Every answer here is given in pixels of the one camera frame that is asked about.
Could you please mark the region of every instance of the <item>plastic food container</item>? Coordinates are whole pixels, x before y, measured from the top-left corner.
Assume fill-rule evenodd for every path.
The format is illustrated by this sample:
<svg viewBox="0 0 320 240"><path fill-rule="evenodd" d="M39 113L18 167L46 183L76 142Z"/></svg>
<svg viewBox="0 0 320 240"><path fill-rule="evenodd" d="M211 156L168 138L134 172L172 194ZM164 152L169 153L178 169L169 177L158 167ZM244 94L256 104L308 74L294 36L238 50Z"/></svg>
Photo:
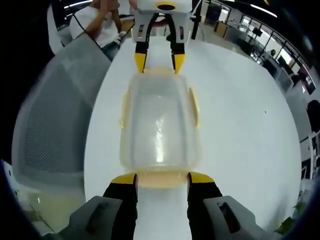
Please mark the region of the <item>plastic food container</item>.
<svg viewBox="0 0 320 240"><path fill-rule="evenodd" d="M198 126L197 100L183 76L168 69L137 74L123 98L121 164L139 173L139 183L186 175L201 159Z"/></svg>

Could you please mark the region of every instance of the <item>white tabletop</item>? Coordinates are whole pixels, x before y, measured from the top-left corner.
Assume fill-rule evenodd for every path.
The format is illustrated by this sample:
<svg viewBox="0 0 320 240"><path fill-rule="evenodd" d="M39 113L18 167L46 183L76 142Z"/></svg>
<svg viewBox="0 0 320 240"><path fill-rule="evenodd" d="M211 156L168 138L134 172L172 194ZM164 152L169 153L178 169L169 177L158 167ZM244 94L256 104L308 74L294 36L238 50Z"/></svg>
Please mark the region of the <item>white tabletop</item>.
<svg viewBox="0 0 320 240"><path fill-rule="evenodd" d="M125 173L119 119L123 95L138 72L134 51L126 40L94 105L84 159L87 201ZM252 211L258 225L274 230L293 213L301 176L299 138L286 99L272 76L244 56L195 40L185 51L180 74L197 94L200 110L202 162L195 171ZM152 37L146 68L172 68L170 52L169 42Z"/></svg>

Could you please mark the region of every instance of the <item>gray office chair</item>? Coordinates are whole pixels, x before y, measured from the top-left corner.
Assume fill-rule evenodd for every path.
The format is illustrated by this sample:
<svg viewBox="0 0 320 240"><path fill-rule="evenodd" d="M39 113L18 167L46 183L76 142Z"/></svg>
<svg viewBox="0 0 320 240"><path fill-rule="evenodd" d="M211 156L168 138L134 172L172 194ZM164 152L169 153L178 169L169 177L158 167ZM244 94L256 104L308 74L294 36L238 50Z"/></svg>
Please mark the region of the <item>gray office chair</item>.
<svg viewBox="0 0 320 240"><path fill-rule="evenodd" d="M110 65L87 35L48 63L16 119L12 171L17 182L41 191L83 192L87 131Z"/></svg>

